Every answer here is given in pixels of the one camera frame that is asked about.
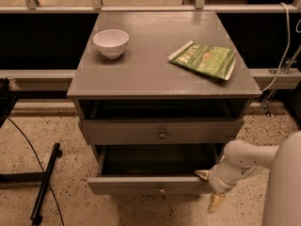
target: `green packet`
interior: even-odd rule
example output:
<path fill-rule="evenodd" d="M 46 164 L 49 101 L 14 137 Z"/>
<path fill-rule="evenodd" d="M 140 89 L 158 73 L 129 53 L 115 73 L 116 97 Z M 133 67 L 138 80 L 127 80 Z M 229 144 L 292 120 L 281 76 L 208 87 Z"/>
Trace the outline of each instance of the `green packet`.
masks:
<path fill-rule="evenodd" d="M 168 57 L 172 64 L 211 77 L 229 80 L 235 64 L 235 54 L 230 48 L 187 42 Z"/>

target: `drawer handle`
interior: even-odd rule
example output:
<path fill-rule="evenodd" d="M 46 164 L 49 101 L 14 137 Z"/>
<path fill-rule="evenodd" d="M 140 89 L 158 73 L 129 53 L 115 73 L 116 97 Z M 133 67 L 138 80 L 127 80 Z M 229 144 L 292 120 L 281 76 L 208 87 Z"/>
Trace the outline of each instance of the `drawer handle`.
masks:
<path fill-rule="evenodd" d="M 160 133 L 159 133 L 159 138 L 160 139 L 165 139 L 166 137 L 167 137 L 166 133 L 163 130 L 161 130 Z"/>

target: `closed drawer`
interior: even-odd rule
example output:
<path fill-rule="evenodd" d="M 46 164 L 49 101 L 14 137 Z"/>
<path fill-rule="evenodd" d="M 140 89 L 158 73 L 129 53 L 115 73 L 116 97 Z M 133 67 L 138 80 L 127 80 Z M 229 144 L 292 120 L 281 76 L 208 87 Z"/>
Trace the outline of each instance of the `closed drawer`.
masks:
<path fill-rule="evenodd" d="M 190 177 L 95 177 L 87 180 L 94 194 L 188 194 L 210 191 L 208 182 Z"/>
<path fill-rule="evenodd" d="M 235 139 L 243 119 L 223 121 L 83 120 L 89 145 L 226 143 Z"/>

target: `small bowl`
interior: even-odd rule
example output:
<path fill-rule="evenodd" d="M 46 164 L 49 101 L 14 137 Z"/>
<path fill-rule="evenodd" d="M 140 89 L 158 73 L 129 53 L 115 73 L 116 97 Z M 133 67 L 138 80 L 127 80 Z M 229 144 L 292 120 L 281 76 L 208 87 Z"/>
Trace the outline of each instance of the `small bowl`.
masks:
<path fill-rule="evenodd" d="M 97 33 L 93 42 L 100 53 L 108 58 L 120 57 L 126 50 L 129 35 L 118 29 L 108 29 Z"/>

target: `terrazzo floor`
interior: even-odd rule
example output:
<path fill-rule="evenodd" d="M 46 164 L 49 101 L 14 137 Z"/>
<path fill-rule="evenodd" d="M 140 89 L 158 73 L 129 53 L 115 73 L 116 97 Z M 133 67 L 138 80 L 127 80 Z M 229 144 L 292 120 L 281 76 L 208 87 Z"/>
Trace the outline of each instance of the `terrazzo floor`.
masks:
<path fill-rule="evenodd" d="M 273 116 L 266 117 L 258 105 L 252 104 L 238 138 L 257 145 L 276 145 L 299 130 L 283 103 L 272 103 L 271 112 Z M 63 155 L 56 161 L 51 185 L 66 226 L 261 225 L 267 169 L 239 182 L 213 214 L 207 213 L 209 194 L 94 195 L 87 178 L 96 175 L 97 163 L 79 131 L 78 118 L 70 101 L 20 101 L 10 118 L 31 140 L 44 167 L 53 145 L 61 144 Z M 40 171 L 24 137 L 8 120 L 0 129 L 0 148 L 0 173 Z M 0 225 L 31 225 L 30 216 L 38 192 L 37 186 L 1 186 Z M 41 225 L 62 225 L 50 191 L 41 214 Z"/>

